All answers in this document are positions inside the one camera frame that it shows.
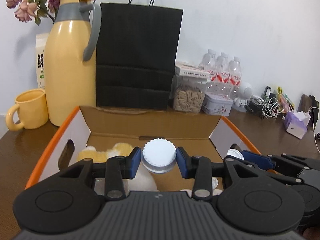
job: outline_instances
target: red and white label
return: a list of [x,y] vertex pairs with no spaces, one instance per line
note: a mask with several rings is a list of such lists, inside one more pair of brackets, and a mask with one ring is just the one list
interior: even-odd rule
[[215,81],[217,77],[217,71],[208,70],[208,72],[209,72],[209,78],[211,79],[211,82]]
[[229,76],[230,76],[230,72],[222,71],[218,73],[217,79],[219,82],[227,83],[229,81]]
[[237,75],[230,75],[230,83],[233,85],[238,86],[240,84],[240,80],[241,80],[241,76],[237,76]]

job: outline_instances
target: flower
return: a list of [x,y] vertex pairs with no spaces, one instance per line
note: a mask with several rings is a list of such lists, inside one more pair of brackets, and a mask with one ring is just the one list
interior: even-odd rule
[[14,16],[19,19],[20,22],[31,21],[30,16],[36,17],[35,11],[37,10],[36,3],[28,3],[28,0],[23,0],[19,5],[18,10],[14,12]]
[[60,6],[60,0],[48,0],[48,8],[51,13],[55,13],[55,11]]
[[22,2],[22,0],[5,0],[7,2],[7,7],[9,9],[16,8],[18,3]]

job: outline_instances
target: yellow thermos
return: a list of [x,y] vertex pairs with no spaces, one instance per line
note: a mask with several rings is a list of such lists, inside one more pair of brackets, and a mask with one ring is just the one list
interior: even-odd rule
[[[44,54],[50,121],[62,125],[75,106],[96,106],[96,44],[101,7],[90,0],[60,0]],[[92,27],[89,12],[92,10]]]

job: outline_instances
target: brown wooden table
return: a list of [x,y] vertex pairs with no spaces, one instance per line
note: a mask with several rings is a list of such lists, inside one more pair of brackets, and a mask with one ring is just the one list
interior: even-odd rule
[[[284,130],[281,119],[264,119],[231,111],[229,119],[262,154],[288,153],[320,159],[312,131],[302,140]],[[15,197],[27,180],[50,139],[57,131],[50,122],[35,130],[9,131],[0,140],[0,239],[8,240],[19,232],[12,213]]]

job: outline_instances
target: yellow mug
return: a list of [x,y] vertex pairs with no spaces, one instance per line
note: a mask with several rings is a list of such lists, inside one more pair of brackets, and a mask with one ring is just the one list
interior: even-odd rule
[[[14,101],[16,104],[8,110],[5,117],[9,130],[17,131],[22,128],[35,129],[48,121],[48,108],[44,90],[28,90],[18,95]],[[15,124],[13,121],[13,114],[15,112],[18,113],[20,120],[18,124]]]

